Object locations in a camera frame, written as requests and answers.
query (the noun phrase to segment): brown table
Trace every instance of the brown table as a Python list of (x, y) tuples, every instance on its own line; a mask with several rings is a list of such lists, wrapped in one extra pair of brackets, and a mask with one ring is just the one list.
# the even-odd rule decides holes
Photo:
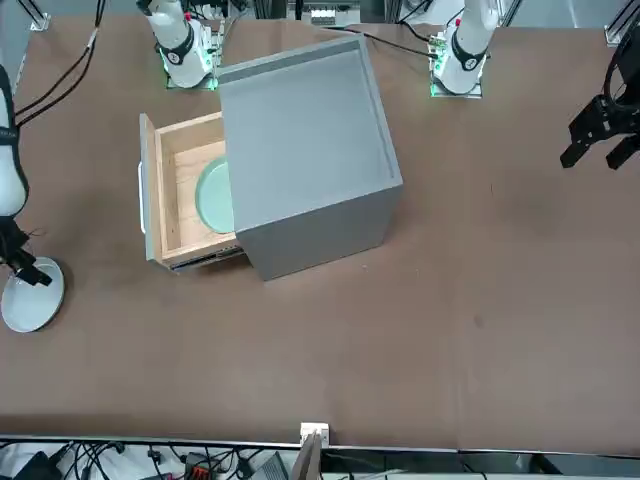
[[(33, 35), (19, 106), (90, 30)], [(226, 59), (336, 35), (241, 20)], [(23, 131), (19, 223), (70, 285), (43, 331), (0, 328), (3, 431), (296, 441), (316, 420), (342, 444), (637, 453), (640, 162), (558, 159), (602, 32), (500, 29), (482, 101), (430, 99), (424, 58), (369, 52), (405, 179), (386, 243), (268, 283), (242, 259), (175, 276), (144, 260), (138, 114), (218, 97), (166, 91), (145, 19), (105, 20), (80, 88)]]

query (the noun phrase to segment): metal frame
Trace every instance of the metal frame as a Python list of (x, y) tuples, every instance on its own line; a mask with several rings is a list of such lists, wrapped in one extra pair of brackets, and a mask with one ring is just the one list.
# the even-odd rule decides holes
[(51, 15), (43, 12), (35, 2), (35, 0), (18, 0), (18, 3), (31, 17), (31, 20), (33, 20), (33, 22), (31, 23), (32, 32), (44, 32), (49, 28)]
[(604, 27), (607, 45), (615, 47), (629, 29), (631, 19), (640, 11), (640, 0), (629, 0)]

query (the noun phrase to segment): green plate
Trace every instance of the green plate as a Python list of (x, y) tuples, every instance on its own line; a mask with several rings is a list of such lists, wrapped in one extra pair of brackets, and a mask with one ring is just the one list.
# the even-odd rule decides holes
[(213, 160), (202, 171), (196, 185), (196, 210), (200, 220), (211, 230), (233, 232), (229, 165), (224, 156)]

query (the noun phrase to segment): black cable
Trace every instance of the black cable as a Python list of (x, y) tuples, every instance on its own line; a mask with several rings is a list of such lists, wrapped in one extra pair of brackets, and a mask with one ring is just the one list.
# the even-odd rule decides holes
[(240, 464), (242, 462), (246, 463), (249, 467), (251, 467), (251, 464), (249, 463), (251, 460), (253, 460), (253, 458), (255, 458), (256, 455), (260, 454), (264, 452), (264, 449), (259, 448), (258, 450), (256, 450), (255, 452), (253, 452), (251, 455), (249, 455), (247, 458), (242, 458), (240, 456), (240, 452), (236, 452), (236, 455), (238, 457), (238, 465), (236, 465), (236, 469), (233, 471), (233, 474), (231, 475), (230, 478), (236, 477), (238, 480), (247, 480), (248, 477), (245, 476), (240, 476), (238, 475), (240, 473)]
[(153, 463), (153, 468), (156, 469), (156, 473), (158, 474), (158, 480), (162, 480), (162, 473), (160, 473), (160, 468), (158, 467), (158, 464), (156, 462), (156, 457), (153, 456), (153, 447), (151, 445), (149, 445), (149, 454), (149, 458)]
[(29, 110), (31, 108), (33, 108), (34, 106), (42, 103), (44, 101), (45, 98), (47, 98), (52, 92), (53, 90), (55, 90), (60, 83), (62, 83), (62, 81), (73, 71), (75, 70), (75, 68), (82, 62), (82, 60), (87, 56), (87, 54), (89, 55), (87, 58), (87, 61), (85, 63), (84, 69), (82, 70), (82, 73), (80, 74), (80, 76), (76, 79), (76, 81), (66, 90), (64, 91), (59, 97), (55, 98), (54, 100), (52, 100), (50, 103), (48, 103), (47, 105), (39, 108), (38, 110), (36, 110), (35, 112), (33, 112), (32, 114), (28, 115), (26, 118), (22, 119), (20, 122), (18, 122), (16, 124), (16, 128), (20, 129), (23, 125), (25, 125), (26, 123), (30, 122), (31, 120), (33, 120), (34, 118), (38, 117), (39, 115), (43, 114), (44, 112), (46, 112), (47, 110), (53, 108), (54, 106), (56, 106), (58, 103), (60, 103), (62, 100), (64, 100), (67, 96), (69, 96), (69, 94), (71, 92), (73, 92), (76, 87), (80, 84), (80, 82), (84, 79), (84, 77), (87, 74), (87, 71), (89, 70), (89, 65), (91, 64), (91, 60), (93, 59), (93, 53), (95, 51), (95, 46), (96, 46), (96, 33), (97, 33), (97, 29), (99, 28), (100, 24), (102, 23), (102, 17), (104, 15), (104, 10), (105, 7), (107, 5), (106, 0), (98, 0), (98, 2), (96, 3), (96, 15), (95, 15), (95, 20), (94, 20), (94, 27), (96, 28), (96, 30), (94, 30), (92, 37), (89, 41), (89, 45), (87, 45), (82, 53), (82, 55), (80, 56), (80, 58), (72, 65), (72, 67), (67, 70), (60, 79), (58, 79), (58, 81), (54, 84), (53, 88), (49, 89), (43, 96), (41, 96), (40, 98), (36, 99), (34, 102), (32, 102), (31, 104), (29, 104), (27, 107), (20, 109), (20, 111), (18, 112), (18, 114), (20, 113), (24, 113), (26, 110)]
[(624, 36), (622, 37), (622, 40), (620, 40), (620, 44), (618, 45), (618, 48), (616, 48), (616, 51), (613, 52), (613, 56), (611, 57), (611, 61), (607, 66), (607, 72), (605, 73), (605, 76), (604, 76), (604, 84), (602, 85), (604, 97), (609, 103), (609, 105), (615, 108), (616, 110), (633, 112), (640, 108), (640, 104), (637, 104), (637, 103), (633, 105), (625, 105), (622, 103), (618, 103), (616, 99), (611, 96), (611, 77), (613, 76), (613, 72), (618, 67), (618, 61), (620, 60), (620, 57), (622, 56), (622, 54), (624, 53), (624, 50), (627, 48), (627, 45), (631, 41), (633, 31), (636, 28), (639, 28), (637, 26), (639, 19), (640, 19), (640, 11), (638, 11), (638, 13), (636, 13), (636, 15), (633, 17), (633, 20), (629, 24), (630, 27), (625, 32)]
[(187, 463), (186, 455), (179, 455), (178, 452), (176, 452), (176, 449), (173, 445), (169, 445), (169, 448), (171, 449), (171, 452), (176, 456), (176, 458), (180, 460), (180, 463)]
[(77, 448), (76, 448), (76, 453), (75, 453), (75, 458), (73, 460), (73, 465), (71, 465), (73, 467), (73, 472), (76, 475), (76, 480), (80, 480), (80, 474), (78, 473), (78, 462), (80, 461), (80, 456), (78, 456), (78, 453), (80, 453), (80, 447), (82, 447), (82, 445), (78, 444)]
[(24, 3), (22, 3), (22, 0), (18, 0), (18, 3), (22, 5), (22, 8), (24, 8), (24, 11), (27, 12), (27, 14), (29, 14), (29, 16), (31, 17), (31, 20), (33, 20), (37, 24), (38, 21), (36, 20), (36, 17), (34, 17), (33, 13), (31, 13), (31, 10), (29, 10), (27, 6)]
[(455, 14), (453, 17), (451, 17), (451, 18), (449, 19), (449, 21), (447, 22), (447, 27), (451, 24), (451, 22), (453, 22), (453, 21), (456, 19), (456, 17), (457, 17), (458, 15), (460, 15), (460, 14), (462, 13), (462, 11), (463, 11), (463, 10), (464, 10), (464, 7), (462, 7), (460, 10), (458, 10), (458, 11), (456, 12), (456, 14)]
[(39, 98), (35, 99), (33, 102), (31, 102), (26, 107), (23, 107), (20, 110), (18, 110), (15, 113), (15, 115), (16, 116), (22, 115), (27, 110), (31, 110), (36, 105), (39, 105), (40, 103), (42, 103), (49, 95), (51, 95), (53, 93), (53, 91), (56, 88), (58, 88), (60, 86), (60, 84), (64, 81), (64, 79), (67, 78), (71, 74), (71, 72), (73, 72), (76, 69), (76, 67), (78, 65), (80, 65), (80, 62), (82, 62), (82, 60), (87, 56), (87, 53), (89, 53), (89, 48), (85, 48), (84, 49), (84, 51), (82, 52), (82, 55), (80, 55), (80, 58), (78, 58), (78, 60), (76, 60), (75, 63), (73, 65), (71, 65), (71, 67), (69, 67), (69, 69), (62, 74), (62, 76), (58, 79), (58, 81), (56, 83), (54, 83), (53, 86), (49, 90), (47, 90)]
[(33, 112), (31, 115), (27, 116), (26, 118), (20, 120), (17, 124), (16, 124), (16, 128), (19, 130), (20, 128), (22, 128), (25, 124), (29, 123), (31, 120), (33, 120), (34, 118), (42, 115), (43, 113), (45, 113), (47, 110), (55, 107), (58, 103), (60, 103), (62, 100), (64, 100), (65, 98), (67, 98), (71, 92), (73, 92), (77, 86), (80, 84), (80, 82), (84, 79), (84, 77), (87, 74), (87, 71), (89, 70), (89, 65), (91, 64), (91, 60), (93, 58), (93, 52), (95, 51), (95, 47), (96, 47), (96, 40), (93, 40), (93, 44), (91, 45), (91, 49), (89, 50), (89, 57), (87, 58), (87, 63), (84, 66), (84, 69), (82, 70), (82, 73), (80, 74), (80, 76), (78, 77), (78, 79), (64, 92), (62, 93), (58, 98), (54, 99), (51, 101), (51, 103), (48, 103), (47, 105), (45, 105), (42, 108), (39, 108), (38, 110), (36, 110), (35, 112)]
[(209, 456), (209, 447), (204, 446), (204, 454), (207, 456), (207, 464), (209, 465), (209, 478), (211, 478), (211, 472), (213, 471), (213, 467), (211, 466), (211, 457)]
[(106, 450), (106, 445), (103, 445), (103, 448), (101, 451), (99, 451), (99, 449), (96, 448), (95, 445), (91, 445), (91, 451), (93, 452), (93, 458), (91, 458), (91, 461), (93, 462), (93, 464), (95, 464), (98, 467), (98, 470), (100, 471), (100, 474), (102, 475), (102, 478), (104, 480), (110, 480), (109, 476), (105, 473), (104, 469), (102, 468), (102, 463), (100, 463), (100, 455)]
[(40, 15), (40, 18), (44, 18), (44, 15), (42, 14), (42, 10), (40, 10), (40, 8), (38, 7), (38, 5), (36, 5), (36, 2), (34, 2), (33, 0), (27, 0), (31, 6), (33, 7), (33, 9), (38, 12), (38, 15)]
[(410, 11), (409, 13), (407, 13), (404, 17), (402, 17), (400, 20), (398, 20), (398, 22), (397, 22), (397, 23), (402, 23), (402, 22), (404, 22), (407, 18), (409, 18), (409, 17), (410, 17), (411, 15), (413, 15), (414, 13), (416, 13), (416, 12), (420, 9), (420, 7), (422, 7), (422, 6), (426, 5), (426, 4), (429, 4), (429, 5), (427, 5), (427, 8), (429, 8), (429, 6), (431, 6), (431, 3), (432, 3), (432, 2), (433, 2), (433, 0), (422, 0), (422, 2), (420, 2), (418, 5), (416, 5), (416, 6), (413, 8), (413, 10), (411, 10), (411, 11)]
[(376, 37), (375, 35), (371, 35), (370, 33), (367, 33), (367, 32), (359, 32), (358, 30), (351, 30), (349, 28), (343, 28), (342, 30), (344, 30), (345, 32), (351, 32), (351, 33), (361, 33), (362, 35), (364, 35), (367, 38), (371, 38), (372, 40), (377, 40), (378, 42), (381, 42), (381, 43), (386, 43), (387, 45), (391, 45), (392, 47), (399, 48), (400, 50), (404, 50), (406, 52), (415, 53), (417, 55), (422, 55), (424, 57), (429, 57), (429, 58), (432, 58), (434, 60), (438, 59), (438, 55), (436, 55), (435, 53), (423, 52), (422, 50), (416, 50), (414, 48), (405, 47), (404, 45), (400, 45), (399, 43), (390, 42), (389, 40), (385, 40), (384, 38)]
[(411, 25), (409, 25), (404, 20), (402, 22), (400, 22), (400, 24), (404, 25), (405, 27), (407, 27), (409, 29), (409, 31), (411, 32), (411, 35), (416, 37), (418, 40), (422, 40), (423, 42), (429, 43), (429, 38), (428, 37), (425, 37), (424, 35), (420, 35), (418, 32), (415, 31), (415, 29)]

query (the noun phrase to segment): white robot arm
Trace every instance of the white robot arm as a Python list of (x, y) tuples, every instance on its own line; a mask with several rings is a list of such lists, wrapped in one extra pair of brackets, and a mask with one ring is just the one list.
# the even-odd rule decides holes
[(20, 168), (11, 86), (1, 63), (0, 89), (0, 218), (13, 218), (26, 203), (29, 186)]
[(460, 26), (447, 30), (447, 52), (435, 73), (444, 88), (457, 95), (473, 90), (498, 21), (496, 0), (465, 0)]
[(213, 71), (211, 29), (187, 21), (180, 0), (138, 0), (160, 45), (167, 73), (176, 85), (190, 88)]
[(29, 240), (16, 224), (29, 196), (29, 184), (20, 166), (11, 84), (0, 63), (0, 260), (16, 277), (30, 285), (49, 285), (51, 278), (34, 266), (35, 257), (22, 247)]

